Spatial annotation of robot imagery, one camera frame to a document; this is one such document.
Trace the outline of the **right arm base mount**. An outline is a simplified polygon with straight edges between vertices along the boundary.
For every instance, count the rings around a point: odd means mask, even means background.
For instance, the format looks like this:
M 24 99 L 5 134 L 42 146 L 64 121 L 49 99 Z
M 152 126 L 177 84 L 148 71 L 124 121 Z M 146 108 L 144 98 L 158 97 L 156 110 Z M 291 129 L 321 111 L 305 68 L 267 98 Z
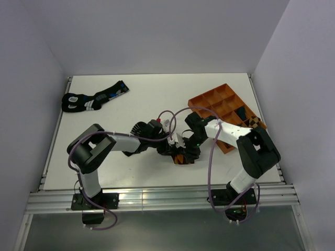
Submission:
M 231 189 L 212 189 L 211 196 L 214 206 L 228 206 L 239 194 Z M 254 189 L 250 188 L 235 204 L 241 205 L 256 204 L 256 195 Z

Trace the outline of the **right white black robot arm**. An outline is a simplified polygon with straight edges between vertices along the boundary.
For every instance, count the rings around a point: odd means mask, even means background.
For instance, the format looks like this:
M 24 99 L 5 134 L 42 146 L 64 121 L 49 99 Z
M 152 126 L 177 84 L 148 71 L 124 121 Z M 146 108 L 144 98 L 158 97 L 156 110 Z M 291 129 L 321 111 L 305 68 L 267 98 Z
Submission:
M 215 116 L 202 118 L 196 112 L 188 115 L 185 122 L 193 131 L 192 136 L 185 139 L 187 150 L 198 151 L 207 139 L 217 139 L 235 147 L 239 152 L 242 169 L 228 182 L 225 189 L 219 191 L 220 196 L 213 190 L 210 191 L 216 206 L 220 205 L 219 199 L 221 205 L 239 203 L 245 196 L 244 191 L 250 190 L 257 179 L 281 160 L 275 144 L 262 127 L 240 127 Z

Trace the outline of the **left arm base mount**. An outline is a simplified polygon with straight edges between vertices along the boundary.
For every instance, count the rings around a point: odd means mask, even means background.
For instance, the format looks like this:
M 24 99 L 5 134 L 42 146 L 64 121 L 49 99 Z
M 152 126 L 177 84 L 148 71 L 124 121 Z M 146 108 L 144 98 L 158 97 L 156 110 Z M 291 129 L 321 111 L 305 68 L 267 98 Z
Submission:
M 117 209 L 119 202 L 119 193 L 100 193 L 94 198 L 90 198 L 93 203 L 90 203 L 82 193 L 76 193 L 73 195 L 71 210 L 72 211 L 87 211 L 87 210 L 98 210 L 100 207 L 106 209 Z

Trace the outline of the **orange compartment tray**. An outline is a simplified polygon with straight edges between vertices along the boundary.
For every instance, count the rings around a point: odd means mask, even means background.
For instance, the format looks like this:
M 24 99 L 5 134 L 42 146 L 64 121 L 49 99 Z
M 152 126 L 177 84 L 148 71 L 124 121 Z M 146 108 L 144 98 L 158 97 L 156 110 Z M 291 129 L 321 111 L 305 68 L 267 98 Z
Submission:
M 227 123 L 245 128 L 249 128 L 250 117 L 257 116 L 228 84 L 223 84 L 189 99 L 188 106 L 202 118 L 218 115 L 221 120 Z M 245 107 L 247 120 L 242 121 L 235 113 L 239 107 Z M 261 118 L 260 120 L 260 127 L 266 129 Z

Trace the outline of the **black blue sport sock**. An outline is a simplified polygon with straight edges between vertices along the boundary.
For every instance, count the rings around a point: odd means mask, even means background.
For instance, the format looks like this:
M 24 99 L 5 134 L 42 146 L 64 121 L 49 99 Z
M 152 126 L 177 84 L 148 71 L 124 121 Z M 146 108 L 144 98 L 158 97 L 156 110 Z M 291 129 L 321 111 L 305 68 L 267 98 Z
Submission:
M 123 81 L 118 81 L 113 86 L 95 93 L 93 96 L 84 94 L 66 93 L 62 97 L 62 111 L 68 113 L 76 113 L 82 111 L 100 110 L 102 106 L 117 98 L 130 89 Z

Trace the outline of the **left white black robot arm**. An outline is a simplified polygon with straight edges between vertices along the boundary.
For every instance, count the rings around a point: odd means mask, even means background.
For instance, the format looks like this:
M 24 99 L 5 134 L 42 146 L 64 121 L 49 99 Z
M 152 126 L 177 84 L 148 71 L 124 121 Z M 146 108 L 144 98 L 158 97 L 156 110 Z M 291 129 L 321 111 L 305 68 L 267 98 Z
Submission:
M 75 164 L 69 168 L 78 173 L 83 188 L 83 203 L 90 209 L 106 204 L 97 169 L 110 152 L 123 152 L 126 156 L 139 154 L 149 147 L 158 148 L 168 137 L 163 125 L 156 120 L 140 121 L 129 133 L 108 132 L 97 123 L 90 126 L 66 149 L 68 163 Z

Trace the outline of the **black white striped sock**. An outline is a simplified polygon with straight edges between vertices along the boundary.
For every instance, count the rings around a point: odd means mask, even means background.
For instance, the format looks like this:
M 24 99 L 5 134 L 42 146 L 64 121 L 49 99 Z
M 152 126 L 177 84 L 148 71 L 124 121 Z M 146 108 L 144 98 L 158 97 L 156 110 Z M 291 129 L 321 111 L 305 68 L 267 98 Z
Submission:
M 133 128 L 131 129 L 130 133 L 132 135 L 136 135 L 136 136 L 140 136 L 141 132 L 143 131 L 143 129 L 146 127 L 146 123 L 143 122 L 143 121 L 139 121 L 137 122 Z M 127 157 L 130 157 L 131 155 L 134 155 L 134 154 L 139 154 L 141 153 L 141 149 L 139 150 L 136 150 L 135 152 L 131 153 L 131 152 L 126 152 L 126 151 L 123 151 L 123 153 L 127 156 Z

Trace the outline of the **dark teal rolled sock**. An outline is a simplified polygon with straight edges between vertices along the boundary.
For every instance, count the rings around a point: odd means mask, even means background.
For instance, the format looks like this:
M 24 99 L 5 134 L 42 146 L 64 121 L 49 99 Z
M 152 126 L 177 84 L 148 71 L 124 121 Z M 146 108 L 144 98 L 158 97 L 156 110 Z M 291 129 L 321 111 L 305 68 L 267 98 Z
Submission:
M 237 114 L 237 116 L 242 120 L 245 121 L 247 120 L 247 116 L 245 114 L 245 107 L 239 107 L 235 113 Z

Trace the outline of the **aluminium frame rail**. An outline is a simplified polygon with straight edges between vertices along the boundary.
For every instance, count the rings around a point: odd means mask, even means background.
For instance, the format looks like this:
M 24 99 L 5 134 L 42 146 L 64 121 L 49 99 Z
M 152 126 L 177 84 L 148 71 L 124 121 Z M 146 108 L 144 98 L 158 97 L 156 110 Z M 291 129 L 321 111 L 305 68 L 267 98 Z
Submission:
M 242 94 L 247 103 L 256 109 L 258 115 L 262 114 L 258 98 L 250 74 L 248 73 L 210 73 L 203 74 L 214 83 L 232 84 L 233 90 Z M 31 224 L 35 215 L 70 213 L 69 190 L 45 190 L 44 184 L 50 173 L 51 156 L 55 151 L 55 144 L 60 135 L 61 123 L 65 121 L 64 114 L 60 114 L 57 126 L 48 152 L 47 162 L 42 174 L 40 187 L 37 192 L 31 193 L 28 198 L 25 214 L 16 239 L 14 250 L 24 250 L 28 239 Z M 276 165 L 279 182 L 260 183 L 260 206 L 285 207 L 291 209 L 292 219 L 296 224 L 298 235 L 304 250 L 315 250 L 310 232 L 306 225 L 300 201 L 294 185 L 286 183 L 280 165 Z M 150 212 L 150 211 L 176 211 L 209 209 L 209 205 L 201 202 L 204 199 L 207 187 L 205 185 L 193 186 L 167 186 L 167 187 L 117 187 L 108 189 L 108 192 L 118 192 L 121 195 L 119 205 L 121 212 Z

